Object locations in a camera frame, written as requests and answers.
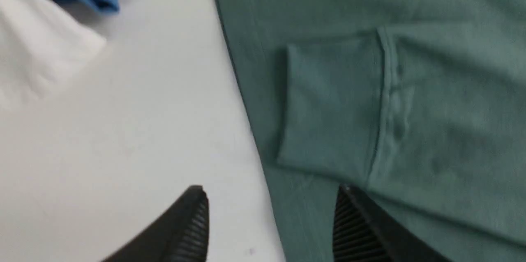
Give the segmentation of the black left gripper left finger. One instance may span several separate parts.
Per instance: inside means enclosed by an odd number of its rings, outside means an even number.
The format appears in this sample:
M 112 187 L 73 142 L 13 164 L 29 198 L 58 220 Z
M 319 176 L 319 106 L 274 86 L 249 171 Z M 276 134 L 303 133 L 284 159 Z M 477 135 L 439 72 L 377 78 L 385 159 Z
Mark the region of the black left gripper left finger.
M 209 199 L 189 186 L 163 213 L 106 262 L 205 262 L 209 247 Z

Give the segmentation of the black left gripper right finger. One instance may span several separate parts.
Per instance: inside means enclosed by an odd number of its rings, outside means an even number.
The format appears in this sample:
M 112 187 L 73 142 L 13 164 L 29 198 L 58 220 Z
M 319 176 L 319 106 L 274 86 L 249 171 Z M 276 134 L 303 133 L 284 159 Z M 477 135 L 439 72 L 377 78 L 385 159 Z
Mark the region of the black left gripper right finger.
M 447 262 L 364 191 L 340 185 L 333 226 L 335 262 Z

